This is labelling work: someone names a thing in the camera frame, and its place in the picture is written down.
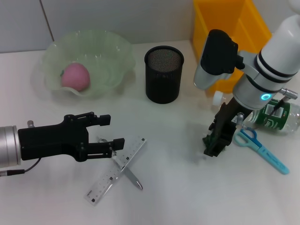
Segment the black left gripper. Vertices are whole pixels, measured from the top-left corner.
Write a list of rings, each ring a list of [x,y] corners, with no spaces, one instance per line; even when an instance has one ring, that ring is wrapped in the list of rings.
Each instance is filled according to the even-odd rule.
[[[77,162],[88,159],[111,158],[113,152],[124,148],[125,139],[114,139],[110,142],[89,143],[86,127],[108,126],[109,114],[100,115],[94,112],[79,115],[66,115],[56,125],[24,128],[18,130],[22,160],[51,157],[56,155],[72,156]]]

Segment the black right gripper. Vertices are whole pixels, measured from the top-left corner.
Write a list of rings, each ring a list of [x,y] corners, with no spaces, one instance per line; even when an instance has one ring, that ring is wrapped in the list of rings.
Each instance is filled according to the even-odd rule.
[[[238,113],[245,115],[245,108],[233,97],[228,104],[222,104],[219,112],[209,126],[208,136],[203,138],[204,154],[217,157],[226,146],[231,144],[236,130],[236,123],[232,122]]]

